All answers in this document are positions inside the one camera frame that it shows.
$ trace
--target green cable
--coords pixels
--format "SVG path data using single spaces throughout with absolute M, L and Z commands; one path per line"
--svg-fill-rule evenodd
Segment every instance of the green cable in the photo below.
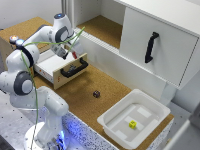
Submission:
M 31 44 L 39 44 L 39 43 L 42 43 L 42 44 L 63 44 L 63 43 L 67 43 L 67 42 L 73 40 L 73 39 L 76 37 L 75 41 L 73 42 L 73 44 L 70 46 L 70 48 L 69 48 L 69 50 L 68 50 L 68 52 L 70 52 L 70 50 L 72 49 L 72 47 L 74 46 L 74 44 L 76 43 L 78 37 L 82 34 L 82 32 L 83 32 L 84 29 L 85 29 L 85 27 L 83 27 L 83 28 L 81 29 L 81 31 L 80 31 L 77 35 L 75 35 L 74 37 L 72 37 L 72 38 L 70 38 L 69 40 L 66 40 L 66 41 L 64 41 L 64 42 L 60 42 L 60 43 L 31 42 L 31 43 L 28 43 L 28 44 L 24 45 L 24 47 L 26 47 L 26 46 L 28 46 L 28 45 L 31 45 Z M 22 51 L 21 51 L 21 56 L 22 56 L 22 59 L 23 59 L 23 62 L 24 62 L 24 64 L 25 64 L 25 66 L 26 66 L 26 68 L 27 68 L 27 70 L 28 70 L 28 72 L 29 72 L 29 74 L 30 74 L 30 76 L 31 76 L 31 80 L 32 80 L 33 85 L 34 85 L 34 87 L 35 87 L 35 95 L 36 95 L 37 117 L 36 117 L 36 125 L 35 125 L 35 129 L 34 129 L 34 133 L 33 133 L 33 138 L 32 138 L 32 142 L 31 142 L 31 150 L 32 150 L 33 140 L 34 140 L 35 131 L 36 131 L 36 126 L 37 126 L 37 123 L 38 123 L 38 96 L 37 96 L 37 90 L 36 90 L 35 81 L 34 81 L 34 79 L 33 79 L 33 75 L 31 74 L 31 71 L 30 71 L 30 69 L 29 69 L 29 67 L 28 67 L 28 65 L 27 65 L 27 63 L 26 63 L 26 60 L 25 60 L 25 58 L 24 58 L 24 56 L 23 56 L 23 52 L 22 52 Z
M 36 95 L 36 108 L 37 108 L 37 117 L 36 117 L 36 125 L 38 123 L 38 97 L 37 97 L 37 90 L 36 90 L 36 85 L 35 85 L 35 81 L 33 80 L 33 75 L 31 74 L 31 71 L 26 63 L 26 60 L 24 59 L 24 55 L 23 55 L 23 52 L 21 51 L 21 56 L 22 56 L 22 59 L 23 59 L 23 62 L 31 76 L 31 80 L 33 82 L 33 85 L 35 87 L 35 95 Z M 32 142 L 31 142 L 31 150 L 32 150 L 32 146 L 33 146 L 33 140 L 34 140 L 34 136 L 35 136 L 35 130 L 36 130 L 36 125 L 35 125 L 35 129 L 34 129 L 34 133 L 33 133 L 33 139 L 32 139 Z

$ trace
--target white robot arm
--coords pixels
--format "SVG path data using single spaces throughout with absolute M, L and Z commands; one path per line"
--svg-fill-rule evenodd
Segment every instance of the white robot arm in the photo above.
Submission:
M 21 51 L 28 67 L 32 67 L 39 59 L 39 50 L 36 44 L 27 45 L 32 42 L 52 42 L 59 43 L 66 41 L 74 36 L 75 33 L 71 28 L 71 23 L 65 14 L 57 14 L 54 16 L 54 25 L 41 26 L 32 36 L 30 36 L 21 46 L 13 51 L 6 59 L 8 71 L 0 74 L 0 89 L 10 94 L 11 105 L 21 109 L 36 109 L 35 87 L 33 86 L 30 74 L 23 62 Z M 67 52 L 61 45 L 51 47 L 53 52 L 66 58 Z M 76 56 L 79 57 L 83 53 L 83 49 L 76 40 L 72 49 Z M 45 106 L 48 109 L 46 122 L 35 137 L 35 143 L 38 149 L 51 149 L 49 145 L 58 137 L 62 128 L 62 116 L 68 113 L 68 105 L 60 96 L 55 94 L 47 87 L 40 87 L 37 90 L 38 107 Z

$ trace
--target cabinet door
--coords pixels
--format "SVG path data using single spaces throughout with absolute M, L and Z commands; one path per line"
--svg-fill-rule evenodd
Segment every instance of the cabinet door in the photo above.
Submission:
M 145 63 L 153 32 L 158 33 L 159 37 L 154 40 L 152 61 Z M 179 86 L 197 40 L 191 34 L 126 8 L 120 54 Z

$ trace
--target black cabinet handle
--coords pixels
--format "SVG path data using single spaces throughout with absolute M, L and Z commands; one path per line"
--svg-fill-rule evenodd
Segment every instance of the black cabinet handle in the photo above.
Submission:
M 156 32 L 153 32 L 151 38 L 149 39 L 149 43 L 148 43 L 148 47 L 147 47 L 147 52 L 146 52 L 146 56 L 145 56 L 145 63 L 149 63 L 150 61 L 152 61 L 153 57 L 151 56 L 151 52 L 153 49 L 153 44 L 154 44 L 154 39 L 156 39 L 157 37 L 159 37 L 159 34 Z
M 88 63 L 86 61 L 84 61 L 83 58 L 80 58 L 80 63 L 82 64 L 80 67 L 78 67 L 74 70 L 68 71 L 68 72 L 65 72 L 64 69 L 61 69 L 60 73 L 64 77 L 70 78 L 70 77 L 77 74 L 78 72 L 80 72 L 81 70 L 85 69 L 88 66 Z

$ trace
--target plastic container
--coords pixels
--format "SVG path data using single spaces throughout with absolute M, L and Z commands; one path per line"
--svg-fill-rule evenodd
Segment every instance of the plastic container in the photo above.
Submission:
M 169 115 L 170 109 L 140 90 L 133 90 L 97 121 L 105 133 L 125 149 L 136 149 Z M 133 129 L 129 123 L 134 120 Z

